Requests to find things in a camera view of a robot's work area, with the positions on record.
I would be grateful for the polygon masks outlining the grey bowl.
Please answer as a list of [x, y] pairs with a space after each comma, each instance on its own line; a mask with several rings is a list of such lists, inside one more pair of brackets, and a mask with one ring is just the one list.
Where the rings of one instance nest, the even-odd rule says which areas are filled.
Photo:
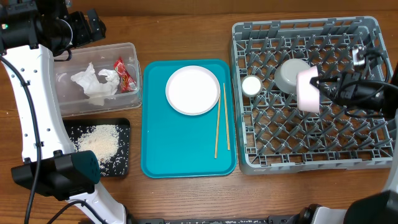
[[287, 94], [297, 94], [297, 74], [308, 70], [310, 65], [301, 59], [288, 59], [277, 68], [274, 81], [277, 88]]

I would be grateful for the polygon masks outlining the white cup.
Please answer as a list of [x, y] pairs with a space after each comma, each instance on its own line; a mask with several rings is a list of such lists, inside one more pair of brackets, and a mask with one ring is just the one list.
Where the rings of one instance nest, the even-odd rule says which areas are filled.
[[248, 75], [241, 82], [242, 93], [246, 97], [255, 97], [262, 91], [262, 81], [255, 75]]

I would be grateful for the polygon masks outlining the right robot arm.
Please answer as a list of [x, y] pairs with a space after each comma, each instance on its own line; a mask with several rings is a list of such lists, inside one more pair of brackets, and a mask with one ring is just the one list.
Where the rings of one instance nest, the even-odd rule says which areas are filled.
[[298, 108], [306, 112], [320, 110], [325, 96], [347, 110], [369, 111], [367, 118], [383, 118], [392, 128], [389, 151], [389, 175], [383, 189], [353, 202], [347, 209], [311, 204], [297, 216], [296, 223], [397, 223], [397, 73], [390, 80], [362, 78], [358, 72], [322, 78], [316, 67], [297, 75]]

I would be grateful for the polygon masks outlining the pink round plate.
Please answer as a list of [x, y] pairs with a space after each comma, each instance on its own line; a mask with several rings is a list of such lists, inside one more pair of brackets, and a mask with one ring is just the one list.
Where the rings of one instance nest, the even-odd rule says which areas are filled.
[[220, 83], [205, 67], [189, 65], [170, 76], [165, 87], [169, 105], [181, 114], [198, 116], [209, 112], [219, 101]]

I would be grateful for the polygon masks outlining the white tissue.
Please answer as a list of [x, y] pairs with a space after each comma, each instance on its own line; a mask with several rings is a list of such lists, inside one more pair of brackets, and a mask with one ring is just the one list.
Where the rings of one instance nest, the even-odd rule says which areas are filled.
[[100, 70], [98, 75], [105, 77], [106, 82], [99, 82], [94, 66], [90, 62], [84, 72], [76, 73], [70, 79], [83, 88], [84, 94], [90, 99], [90, 104], [103, 106], [104, 97], [112, 96], [117, 92], [120, 77], [115, 70], [108, 69]]

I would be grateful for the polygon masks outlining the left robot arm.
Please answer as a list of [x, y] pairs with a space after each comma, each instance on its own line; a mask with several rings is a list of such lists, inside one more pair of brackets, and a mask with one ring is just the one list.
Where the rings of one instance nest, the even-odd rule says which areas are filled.
[[69, 12], [65, 1], [9, 1], [1, 7], [1, 62], [11, 81], [22, 129], [22, 165], [14, 182], [32, 195], [76, 206], [94, 223], [134, 223], [100, 181], [94, 153], [77, 152], [60, 113], [54, 65], [71, 49], [101, 40], [94, 9]]

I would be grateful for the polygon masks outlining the red snack wrapper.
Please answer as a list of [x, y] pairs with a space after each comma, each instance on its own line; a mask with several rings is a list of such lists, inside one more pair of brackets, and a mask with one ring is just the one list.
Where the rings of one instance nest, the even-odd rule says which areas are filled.
[[137, 90], [137, 83], [135, 79], [133, 79], [132, 76], [130, 76], [130, 74], [128, 73], [124, 61], [121, 57], [119, 57], [114, 63], [114, 70], [119, 75], [119, 85], [122, 93]]

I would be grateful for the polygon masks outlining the pink shallow bowl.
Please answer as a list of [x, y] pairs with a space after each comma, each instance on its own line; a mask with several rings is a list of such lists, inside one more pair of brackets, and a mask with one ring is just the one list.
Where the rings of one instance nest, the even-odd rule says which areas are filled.
[[297, 107], [301, 111], [320, 112], [320, 91], [310, 83], [310, 80], [317, 76], [318, 69], [316, 66], [297, 74]]

